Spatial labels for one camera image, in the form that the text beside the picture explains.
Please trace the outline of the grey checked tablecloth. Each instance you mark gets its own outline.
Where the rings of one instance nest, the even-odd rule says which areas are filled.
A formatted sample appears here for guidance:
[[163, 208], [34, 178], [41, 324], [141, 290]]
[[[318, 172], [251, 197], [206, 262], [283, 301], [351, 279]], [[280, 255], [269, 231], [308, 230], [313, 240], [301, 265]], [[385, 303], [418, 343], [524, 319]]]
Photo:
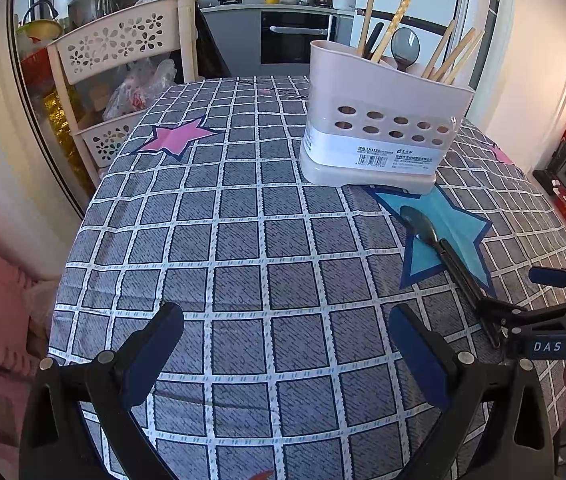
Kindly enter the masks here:
[[440, 411], [389, 335], [407, 304], [454, 352], [499, 363], [437, 254], [400, 216], [423, 207], [486, 295], [566, 302], [530, 281], [566, 268], [566, 231], [468, 122], [432, 193], [315, 185], [301, 173], [307, 78], [166, 90], [117, 146], [70, 249], [50, 353], [118, 350], [166, 302], [182, 336], [132, 413], [180, 479], [405, 479]]

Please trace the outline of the black spoon dark handle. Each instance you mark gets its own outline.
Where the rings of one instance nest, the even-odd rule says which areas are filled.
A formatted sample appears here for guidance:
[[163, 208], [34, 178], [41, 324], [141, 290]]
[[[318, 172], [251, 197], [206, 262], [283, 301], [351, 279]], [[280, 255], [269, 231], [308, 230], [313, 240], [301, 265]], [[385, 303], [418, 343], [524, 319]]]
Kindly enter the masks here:
[[368, 36], [367, 42], [364, 44], [362, 58], [369, 60], [372, 57], [374, 46], [376, 44], [377, 39], [379, 39], [379, 35], [381, 34], [381, 32], [383, 32], [383, 28], [384, 28], [383, 23], [377, 23], [374, 26], [373, 30], [371, 31], [371, 34]]

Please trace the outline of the bamboo chopstick blue patterned end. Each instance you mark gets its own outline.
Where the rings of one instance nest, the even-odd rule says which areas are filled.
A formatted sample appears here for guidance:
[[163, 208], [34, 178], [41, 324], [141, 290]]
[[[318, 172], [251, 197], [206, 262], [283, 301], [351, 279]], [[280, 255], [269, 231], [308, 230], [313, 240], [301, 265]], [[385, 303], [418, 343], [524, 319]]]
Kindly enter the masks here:
[[400, 6], [398, 6], [397, 12], [395, 13], [390, 24], [387, 26], [381, 42], [372, 53], [371, 61], [373, 63], [378, 63], [381, 60], [382, 56], [385, 53], [385, 50], [390, 44], [391, 39], [393, 39], [394, 37], [394, 34], [398, 29], [402, 18], [405, 16], [405, 12], [407, 12], [407, 10], [409, 9], [411, 1], [412, 0], [401, 0]]

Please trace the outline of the built-in black oven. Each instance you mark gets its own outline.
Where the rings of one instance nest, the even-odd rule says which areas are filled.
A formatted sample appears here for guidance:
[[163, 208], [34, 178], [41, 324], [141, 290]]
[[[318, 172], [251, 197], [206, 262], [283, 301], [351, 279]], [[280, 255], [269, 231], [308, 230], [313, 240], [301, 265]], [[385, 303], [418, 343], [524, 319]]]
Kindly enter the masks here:
[[326, 14], [262, 11], [260, 63], [308, 64], [312, 41], [329, 38], [330, 24]]

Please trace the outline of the silver metal spoon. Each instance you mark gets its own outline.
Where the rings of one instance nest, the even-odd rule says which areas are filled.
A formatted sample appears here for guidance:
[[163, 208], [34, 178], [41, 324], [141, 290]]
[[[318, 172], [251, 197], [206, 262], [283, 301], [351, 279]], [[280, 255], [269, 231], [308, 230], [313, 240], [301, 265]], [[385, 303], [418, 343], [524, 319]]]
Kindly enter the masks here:
[[408, 27], [400, 27], [390, 40], [390, 51], [397, 65], [397, 70], [405, 72], [420, 56], [420, 40]]

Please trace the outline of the plain bamboo chopstick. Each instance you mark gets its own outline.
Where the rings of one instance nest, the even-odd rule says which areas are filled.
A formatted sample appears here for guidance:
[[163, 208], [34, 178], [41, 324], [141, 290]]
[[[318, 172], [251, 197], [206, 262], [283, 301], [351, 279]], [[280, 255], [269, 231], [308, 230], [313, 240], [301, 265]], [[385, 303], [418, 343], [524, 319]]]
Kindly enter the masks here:
[[363, 23], [360, 32], [359, 44], [357, 47], [357, 55], [364, 57], [365, 45], [368, 41], [368, 32], [371, 23], [371, 17], [373, 12], [374, 0], [367, 0], [367, 5], [365, 6]]

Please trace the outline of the white plastic utensil holder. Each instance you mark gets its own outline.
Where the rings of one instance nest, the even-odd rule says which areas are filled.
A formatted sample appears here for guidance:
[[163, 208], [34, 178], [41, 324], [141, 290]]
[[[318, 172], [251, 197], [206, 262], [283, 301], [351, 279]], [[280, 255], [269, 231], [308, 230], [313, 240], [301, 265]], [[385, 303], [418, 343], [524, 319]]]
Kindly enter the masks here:
[[301, 172], [316, 185], [427, 194], [473, 97], [400, 72], [388, 56], [374, 63], [354, 47], [312, 41]]

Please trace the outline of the bamboo chopstick in holder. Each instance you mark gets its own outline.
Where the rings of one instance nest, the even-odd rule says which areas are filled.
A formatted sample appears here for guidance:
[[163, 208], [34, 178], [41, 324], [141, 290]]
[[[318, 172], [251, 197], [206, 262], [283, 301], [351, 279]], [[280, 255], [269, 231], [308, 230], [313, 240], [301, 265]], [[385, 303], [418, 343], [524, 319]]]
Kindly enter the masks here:
[[456, 19], [454, 18], [453, 20], [450, 21], [448, 27], [446, 28], [442, 37], [440, 38], [436, 49], [434, 50], [434, 52], [432, 52], [432, 56], [430, 57], [428, 63], [426, 64], [425, 70], [423, 70], [423, 73], [422, 73], [423, 78], [428, 79], [430, 74], [432, 73], [432, 70], [434, 69], [435, 63], [437, 62], [438, 58], [440, 57], [440, 54], [441, 54], [443, 48], [446, 47], [446, 44], [448, 43], [448, 41], [449, 41], [449, 39], [452, 35], [452, 32], [454, 32], [455, 24], [456, 24]]
[[430, 79], [435, 81], [442, 81], [442, 77], [445, 73], [449, 70], [449, 68], [454, 64], [456, 59], [461, 55], [461, 53], [474, 41], [475, 36], [477, 35], [477, 30], [475, 27], [469, 29], [466, 32], [465, 36], [461, 39], [461, 41], [456, 45], [456, 47], [450, 52], [450, 54], [445, 58], [438, 68], [435, 71], [434, 75], [430, 76]]
[[465, 66], [465, 64], [472, 57], [472, 55], [474, 54], [476, 49], [480, 46], [481, 41], [482, 41], [482, 36], [484, 36], [484, 32], [481, 32], [474, 39], [474, 41], [467, 47], [467, 49], [464, 51], [463, 55], [461, 56], [460, 61], [458, 61], [458, 63], [456, 63], [454, 65], [451, 72], [447, 75], [446, 78], [443, 79], [443, 82], [445, 84], [453, 84], [454, 83], [455, 77], [458, 76], [458, 73], [461, 72], [462, 68]]

